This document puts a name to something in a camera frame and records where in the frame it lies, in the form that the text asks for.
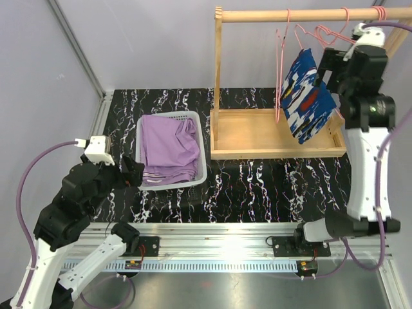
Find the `blue patterned trousers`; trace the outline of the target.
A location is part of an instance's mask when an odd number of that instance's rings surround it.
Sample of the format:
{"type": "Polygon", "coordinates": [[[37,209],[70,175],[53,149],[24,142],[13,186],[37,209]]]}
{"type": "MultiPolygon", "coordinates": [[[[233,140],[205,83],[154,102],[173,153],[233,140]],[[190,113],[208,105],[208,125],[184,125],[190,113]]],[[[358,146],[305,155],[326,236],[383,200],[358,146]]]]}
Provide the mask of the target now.
{"type": "Polygon", "coordinates": [[[317,65],[311,49],[302,49],[281,86],[280,104],[299,144],[314,137],[330,119],[336,103],[324,82],[314,86],[317,65]]]}

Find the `purple trousers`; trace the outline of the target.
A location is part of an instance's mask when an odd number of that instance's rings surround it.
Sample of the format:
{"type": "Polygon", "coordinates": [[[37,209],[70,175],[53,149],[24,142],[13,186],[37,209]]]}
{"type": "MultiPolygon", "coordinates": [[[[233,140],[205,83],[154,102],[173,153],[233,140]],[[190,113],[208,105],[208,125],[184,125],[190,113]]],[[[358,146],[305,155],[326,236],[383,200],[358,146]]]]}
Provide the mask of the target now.
{"type": "Polygon", "coordinates": [[[189,182],[197,175],[200,147],[193,119],[144,115],[140,127],[140,161],[145,165],[145,185],[189,182]]]}

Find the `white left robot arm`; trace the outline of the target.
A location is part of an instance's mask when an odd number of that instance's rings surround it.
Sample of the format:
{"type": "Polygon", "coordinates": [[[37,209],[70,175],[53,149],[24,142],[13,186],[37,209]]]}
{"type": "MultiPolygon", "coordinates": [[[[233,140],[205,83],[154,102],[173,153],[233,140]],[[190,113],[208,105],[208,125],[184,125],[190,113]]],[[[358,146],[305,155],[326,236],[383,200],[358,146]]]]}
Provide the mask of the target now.
{"type": "Polygon", "coordinates": [[[109,193],[142,184],[144,165],[128,156],[122,164],[123,168],[94,164],[83,157],[82,163],[71,168],[56,197],[40,212],[33,232],[34,256],[23,282],[1,308],[73,308],[84,288],[110,261],[137,253],[140,233],[121,221],[89,256],[60,273],[69,251],[109,193]]]}

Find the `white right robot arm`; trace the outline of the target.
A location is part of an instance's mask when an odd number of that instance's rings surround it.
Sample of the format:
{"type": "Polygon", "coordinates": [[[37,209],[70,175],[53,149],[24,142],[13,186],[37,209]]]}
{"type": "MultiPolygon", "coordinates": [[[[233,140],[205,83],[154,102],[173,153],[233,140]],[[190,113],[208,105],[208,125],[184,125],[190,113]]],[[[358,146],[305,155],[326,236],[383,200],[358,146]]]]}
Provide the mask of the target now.
{"type": "Polygon", "coordinates": [[[329,240],[400,231],[386,198],[390,138],[395,133],[395,102],[380,93],[387,63],[385,49],[377,46],[359,45],[352,52],[327,48],[323,53],[314,84],[330,71],[326,87],[341,103],[351,189],[344,212],[328,211],[323,219],[297,226],[292,247],[300,255],[329,240]]]}

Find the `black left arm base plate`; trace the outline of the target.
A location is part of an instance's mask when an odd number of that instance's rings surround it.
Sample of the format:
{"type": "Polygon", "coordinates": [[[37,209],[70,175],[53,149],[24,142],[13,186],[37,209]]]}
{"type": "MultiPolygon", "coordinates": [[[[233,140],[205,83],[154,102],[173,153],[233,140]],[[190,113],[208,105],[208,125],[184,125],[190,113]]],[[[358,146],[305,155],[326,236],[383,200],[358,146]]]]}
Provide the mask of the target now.
{"type": "Polygon", "coordinates": [[[160,248],[158,236],[139,236],[126,245],[125,257],[157,257],[160,248]]]}

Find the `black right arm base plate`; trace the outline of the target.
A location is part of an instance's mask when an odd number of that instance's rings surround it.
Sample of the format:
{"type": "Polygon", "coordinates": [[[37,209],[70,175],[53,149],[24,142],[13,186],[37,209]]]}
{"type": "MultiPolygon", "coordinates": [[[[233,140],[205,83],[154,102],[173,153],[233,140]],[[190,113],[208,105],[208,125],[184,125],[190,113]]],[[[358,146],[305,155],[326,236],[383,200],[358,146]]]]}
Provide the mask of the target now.
{"type": "Polygon", "coordinates": [[[268,236],[265,243],[273,250],[275,257],[330,257],[328,245],[322,242],[297,240],[293,236],[268,236]]]}

